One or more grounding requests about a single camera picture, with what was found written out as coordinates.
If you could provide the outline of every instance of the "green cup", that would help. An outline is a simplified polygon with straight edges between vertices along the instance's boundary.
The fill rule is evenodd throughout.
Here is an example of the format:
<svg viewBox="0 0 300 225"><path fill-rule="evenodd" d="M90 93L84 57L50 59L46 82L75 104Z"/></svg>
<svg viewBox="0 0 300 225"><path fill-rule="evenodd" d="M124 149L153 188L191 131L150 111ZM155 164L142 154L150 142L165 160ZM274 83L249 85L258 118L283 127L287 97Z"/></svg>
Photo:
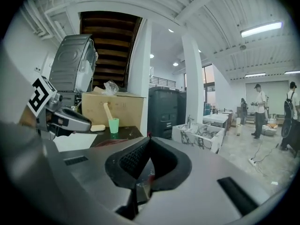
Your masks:
<svg viewBox="0 0 300 225"><path fill-rule="evenodd" d="M111 133L118 133L118 131L119 131L119 119L118 118L114 118L112 120L109 119L108 124L109 124L109 129L110 129Z"/></svg>

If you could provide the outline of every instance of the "cardboard box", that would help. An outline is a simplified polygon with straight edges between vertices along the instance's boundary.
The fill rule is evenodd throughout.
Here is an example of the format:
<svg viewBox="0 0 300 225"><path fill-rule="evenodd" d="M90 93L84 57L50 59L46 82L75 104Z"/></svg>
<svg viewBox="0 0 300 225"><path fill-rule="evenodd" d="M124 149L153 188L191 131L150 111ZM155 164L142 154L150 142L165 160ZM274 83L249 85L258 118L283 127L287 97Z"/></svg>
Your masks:
<svg viewBox="0 0 300 225"><path fill-rule="evenodd" d="M95 87L92 92L82 94L82 114L92 121L92 125L108 125L103 107L108 107L114 118L120 119L119 127L136 126L140 129L144 98L127 92L117 92L116 96L102 94L105 91Z"/></svg>

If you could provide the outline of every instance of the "metal railing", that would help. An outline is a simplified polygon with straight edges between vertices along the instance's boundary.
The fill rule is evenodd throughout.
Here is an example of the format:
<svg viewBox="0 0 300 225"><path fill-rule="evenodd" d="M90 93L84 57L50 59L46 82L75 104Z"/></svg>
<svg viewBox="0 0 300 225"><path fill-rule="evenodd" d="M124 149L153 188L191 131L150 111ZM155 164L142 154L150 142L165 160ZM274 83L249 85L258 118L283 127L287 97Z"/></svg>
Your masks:
<svg viewBox="0 0 300 225"><path fill-rule="evenodd" d="M171 81L171 80L164 79L164 78L161 78L161 77L149 76L149 83L162 85L162 86L167 86L167 87L172 87L172 88L176 87L176 82L175 81Z"/></svg>

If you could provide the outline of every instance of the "black trash bin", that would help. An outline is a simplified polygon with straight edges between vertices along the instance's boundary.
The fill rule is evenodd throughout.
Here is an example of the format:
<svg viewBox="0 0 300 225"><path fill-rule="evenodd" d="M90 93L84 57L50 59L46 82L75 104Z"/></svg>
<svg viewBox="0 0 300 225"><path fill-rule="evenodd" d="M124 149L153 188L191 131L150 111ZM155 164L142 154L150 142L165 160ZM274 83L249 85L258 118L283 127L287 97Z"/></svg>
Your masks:
<svg viewBox="0 0 300 225"><path fill-rule="evenodd" d="M172 127L177 125L179 90L167 87L149 88L148 133L171 139Z"/></svg>
<svg viewBox="0 0 300 225"><path fill-rule="evenodd" d="M178 93L177 125L186 123L186 110L187 110L187 91L180 91Z"/></svg>

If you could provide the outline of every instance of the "dark countertop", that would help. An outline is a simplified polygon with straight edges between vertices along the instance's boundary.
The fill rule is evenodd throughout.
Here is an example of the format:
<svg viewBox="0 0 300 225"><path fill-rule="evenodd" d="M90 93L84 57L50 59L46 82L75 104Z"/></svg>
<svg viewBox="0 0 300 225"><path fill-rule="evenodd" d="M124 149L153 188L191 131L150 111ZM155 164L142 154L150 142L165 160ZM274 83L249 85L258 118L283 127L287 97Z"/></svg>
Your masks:
<svg viewBox="0 0 300 225"><path fill-rule="evenodd" d="M92 147L102 147L115 143L120 143L125 140L135 139L137 137L142 137L143 135L135 126L131 127L119 127L119 132L115 134L111 134L109 127L105 129L105 131L101 132L86 132L88 134L97 134L97 137L93 141Z"/></svg>

